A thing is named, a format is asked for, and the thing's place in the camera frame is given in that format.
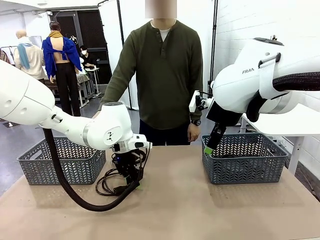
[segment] gray basket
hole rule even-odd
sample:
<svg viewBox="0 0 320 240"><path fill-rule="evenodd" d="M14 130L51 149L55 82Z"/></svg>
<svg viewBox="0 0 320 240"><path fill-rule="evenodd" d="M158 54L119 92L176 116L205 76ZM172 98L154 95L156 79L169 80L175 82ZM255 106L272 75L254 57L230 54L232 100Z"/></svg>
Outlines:
<svg viewBox="0 0 320 240"><path fill-rule="evenodd" d="M288 154L267 136L225 134L212 155L204 153L209 138L202 137L202 162L212 184L279 182ZM221 158L226 155L237 157Z"/></svg>
<svg viewBox="0 0 320 240"><path fill-rule="evenodd" d="M71 185L91 185L106 163L106 151L80 146L66 137L54 137L65 178ZM42 140L18 157L30 185L59 185L49 146Z"/></svg>

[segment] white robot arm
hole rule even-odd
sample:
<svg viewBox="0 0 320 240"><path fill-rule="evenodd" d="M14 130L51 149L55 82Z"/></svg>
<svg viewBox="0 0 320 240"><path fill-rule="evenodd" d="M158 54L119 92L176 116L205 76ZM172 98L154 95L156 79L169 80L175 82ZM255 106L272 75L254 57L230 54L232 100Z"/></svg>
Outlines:
<svg viewBox="0 0 320 240"><path fill-rule="evenodd" d="M235 63L224 68L211 83L213 98L195 92L190 103L215 122L206 152L219 144L226 127L238 123L243 113L256 122L259 113L283 114L299 102L299 91L320 91L320 48L283 45L265 38L249 40Z"/></svg>
<svg viewBox="0 0 320 240"><path fill-rule="evenodd" d="M134 134L126 106L108 103L95 118L75 117L55 106L53 93L44 84L0 61L0 118L22 124L39 124L63 133L72 142L115 153L151 147L144 135Z"/></svg>

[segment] wristwatch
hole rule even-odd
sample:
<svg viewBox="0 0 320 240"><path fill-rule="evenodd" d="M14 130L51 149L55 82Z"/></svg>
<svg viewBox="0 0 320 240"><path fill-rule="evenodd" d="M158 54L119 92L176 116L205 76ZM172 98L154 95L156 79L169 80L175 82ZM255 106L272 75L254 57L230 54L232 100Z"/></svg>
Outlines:
<svg viewBox="0 0 320 240"><path fill-rule="evenodd" d="M191 120L191 123L198 127L201 124L201 120Z"/></svg>

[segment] black pole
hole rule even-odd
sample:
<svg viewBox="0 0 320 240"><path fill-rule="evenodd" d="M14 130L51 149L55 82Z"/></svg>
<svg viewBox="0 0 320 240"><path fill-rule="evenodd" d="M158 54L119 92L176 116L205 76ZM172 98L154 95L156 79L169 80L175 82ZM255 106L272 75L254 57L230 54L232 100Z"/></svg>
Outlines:
<svg viewBox="0 0 320 240"><path fill-rule="evenodd" d="M104 32L104 24L102 23L102 18L101 18L101 14L100 14L100 11L98 10L98 13L99 13L99 19L100 19L100 24L101 24L101 29L102 29L102 33L103 33L103 36L105 35L105 32ZM108 70L109 70L109 73L110 75L112 76L112 72L111 72L111 67L110 67L110 58L109 58L109 50L108 50L108 43L106 41L106 38L104 38L104 44L105 44L105 54L106 54L106 57L107 57L107 60L108 60Z"/></svg>
<svg viewBox="0 0 320 240"><path fill-rule="evenodd" d="M124 44L125 44L125 37L124 37L124 28L123 28L122 17L121 17L120 0L116 0L116 5L117 5L117 7L118 7L118 15L119 15L119 23L120 23L120 33L121 33L121 42L122 42L122 46L124 46ZM132 102L131 102L130 85L128 85L128 93L129 93L130 110L133 110L133 108L132 108Z"/></svg>
<svg viewBox="0 0 320 240"><path fill-rule="evenodd" d="M217 1L214 0L214 11L213 11L213 23L212 23L212 41L211 41L211 58L210 58L210 81L209 81L209 85L212 82L212 78L213 78L213 57L214 57L214 36L215 36L215 30L216 30L216 23L215 23L215 11L216 11L216 3Z"/></svg>
<svg viewBox="0 0 320 240"><path fill-rule="evenodd" d="M211 49L211 66L210 66L210 83L209 83L209 93L212 94L212 89L210 87L212 81L214 80L214 66L215 66L215 50L216 50L216 32L217 32L217 17L218 17L218 0L214 0L214 17L213 17L213 31L212 31L212 49Z"/></svg>

